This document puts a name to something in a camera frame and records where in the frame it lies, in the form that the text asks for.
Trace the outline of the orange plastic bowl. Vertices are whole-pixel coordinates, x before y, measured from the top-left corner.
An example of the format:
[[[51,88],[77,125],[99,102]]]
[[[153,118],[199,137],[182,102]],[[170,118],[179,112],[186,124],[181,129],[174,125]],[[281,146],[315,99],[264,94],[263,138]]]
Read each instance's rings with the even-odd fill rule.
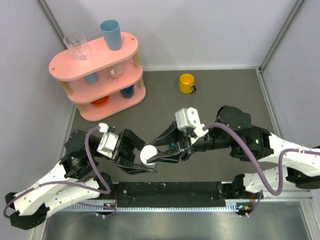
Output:
[[[99,99],[97,99],[97,100],[95,100],[95,101],[92,101],[91,104],[92,104],[93,106],[95,106],[95,107],[102,107],[102,106],[104,106],[105,104],[108,103],[109,98],[110,98],[110,96],[107,95],[107,96],[104,96],[104,97],[102,97],[102,98],[99,98]]]

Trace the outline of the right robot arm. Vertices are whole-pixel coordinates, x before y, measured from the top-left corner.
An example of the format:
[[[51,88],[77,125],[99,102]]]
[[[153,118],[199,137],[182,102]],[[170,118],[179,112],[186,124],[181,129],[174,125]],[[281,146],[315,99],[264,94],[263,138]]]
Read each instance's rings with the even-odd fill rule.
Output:
[[[198,111],[182,108],[174,122],[140,153],[140,161],[154,168],[158,163],[175,164],[197,152],[230,149],[230,156],[251,162],[256,173],[239,174],[233,192],[239,198],[263,189],[279,196],[284,185],[314,190],[320,187],[320,149],[286,141],[252,124],[251,115],[237,107],[223,106],[210,124],[200,121]]]

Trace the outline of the pink three-tier wooden shelf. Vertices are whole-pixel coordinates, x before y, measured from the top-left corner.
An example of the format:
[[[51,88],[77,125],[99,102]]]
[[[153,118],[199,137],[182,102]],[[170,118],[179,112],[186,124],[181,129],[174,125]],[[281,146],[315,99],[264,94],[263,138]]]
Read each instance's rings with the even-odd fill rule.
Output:
[[[90,57],[77,60],[69,50],[58,53],[49,63],[50,74],[60,83],[80,115],[89,122],[97,122],[139,104],[146,96],[143,68],[139,59],[138,39],[128,32],[121,33],[122,47],[109,49],[103,37],[88,42]],[[119,78],[110,74],[110,66],[123,63]],[[97,73],[98,81],[89,84],[84,76]],[[134,85],[134,95],[124,98],[121,90]],[[107,104],[97,107],[91,102],[109,96]]]

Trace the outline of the white bottle cap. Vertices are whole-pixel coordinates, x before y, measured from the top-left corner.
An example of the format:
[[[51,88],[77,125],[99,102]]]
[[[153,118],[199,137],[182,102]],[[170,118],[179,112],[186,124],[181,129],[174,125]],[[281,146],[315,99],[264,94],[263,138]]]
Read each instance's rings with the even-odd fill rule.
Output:
[[[158,150],[153,145],[146,145],[142,148],[140,152],[140,161],[143,164],[148,164],[147,161],[152,158],[153,156],[158,154]]]

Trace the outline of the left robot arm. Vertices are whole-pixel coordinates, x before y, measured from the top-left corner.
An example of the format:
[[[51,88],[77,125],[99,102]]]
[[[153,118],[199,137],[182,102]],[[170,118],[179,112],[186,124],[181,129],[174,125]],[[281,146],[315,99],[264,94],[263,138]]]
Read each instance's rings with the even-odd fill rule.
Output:
[[[3,216],[13,227],[29,230],[69,206],[109,198],[114,192],[111,177],[98,170],[95,157],[114,161],[127,174],[153,173],[156,163],[151,159],[159,152],[133,131],[118,135],[104,123],[73,132],[65,149],[66,155],[41,179],[5,196]]]

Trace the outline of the clear drinking glass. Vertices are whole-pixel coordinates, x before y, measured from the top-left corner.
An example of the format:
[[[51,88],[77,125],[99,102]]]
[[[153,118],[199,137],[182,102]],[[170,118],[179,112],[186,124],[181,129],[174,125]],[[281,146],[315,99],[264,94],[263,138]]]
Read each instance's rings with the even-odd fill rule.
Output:
[[[64,36],[63,42],[78,61],[84,61],[90,57],[91,51],[83,32],[74,31],[68,33]]]

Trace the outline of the yellow mug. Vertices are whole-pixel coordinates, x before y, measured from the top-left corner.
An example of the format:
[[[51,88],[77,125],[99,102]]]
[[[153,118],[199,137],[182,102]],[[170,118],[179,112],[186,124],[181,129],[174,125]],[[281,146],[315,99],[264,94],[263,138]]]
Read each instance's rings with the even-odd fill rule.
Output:
[[[190,73],[184,73],[179,77],[179,91],[183,94],[192,94],[197,90],[195,77]]]

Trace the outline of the light blue plastic tumbler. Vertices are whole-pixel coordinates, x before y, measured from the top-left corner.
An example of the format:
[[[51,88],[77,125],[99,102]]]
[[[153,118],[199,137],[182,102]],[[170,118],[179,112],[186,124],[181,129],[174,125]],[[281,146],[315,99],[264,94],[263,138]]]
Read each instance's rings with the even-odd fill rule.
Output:
[[[100,24],[102,36],[112,51],[118,51],[122,47],[120,24],[114,19],[105,20]]]

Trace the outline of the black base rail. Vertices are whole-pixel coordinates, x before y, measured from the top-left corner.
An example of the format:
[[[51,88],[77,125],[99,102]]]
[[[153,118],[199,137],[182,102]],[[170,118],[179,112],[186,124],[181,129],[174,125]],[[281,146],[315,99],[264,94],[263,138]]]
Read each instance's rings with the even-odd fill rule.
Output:
[[[120,182],[114,189],[121,208],[223,207],[237,197],[230,184],[218,181]]]

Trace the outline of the white pill bottle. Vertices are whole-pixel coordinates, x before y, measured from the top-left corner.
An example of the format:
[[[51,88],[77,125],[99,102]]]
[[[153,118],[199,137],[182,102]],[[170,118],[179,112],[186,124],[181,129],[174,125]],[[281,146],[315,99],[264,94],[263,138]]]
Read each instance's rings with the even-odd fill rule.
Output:
[[[157,162],[153,162],[153,163],[147,163],[147,162],[142,162],[142,165],[151,169],[154,169],[158,163]]]

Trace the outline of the dark blue faceted cup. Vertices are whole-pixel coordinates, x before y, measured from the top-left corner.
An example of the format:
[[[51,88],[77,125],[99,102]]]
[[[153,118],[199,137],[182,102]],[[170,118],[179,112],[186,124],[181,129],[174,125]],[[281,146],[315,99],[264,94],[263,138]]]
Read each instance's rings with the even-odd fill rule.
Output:
[[[120,90],[120,93],[124,98],[130,99],[135,94],[135,87],[134,85],[131,85],[129,87],[123,88]]]

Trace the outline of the small light blue cup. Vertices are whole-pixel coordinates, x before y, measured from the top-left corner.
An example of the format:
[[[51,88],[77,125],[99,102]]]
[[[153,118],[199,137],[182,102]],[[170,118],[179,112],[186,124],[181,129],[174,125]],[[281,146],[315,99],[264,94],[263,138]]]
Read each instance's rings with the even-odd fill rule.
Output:
[[[99,77],[96,72],[93,72],[91,74],[84,76],[84,79],[88,84],[94,84],[98,81]]]

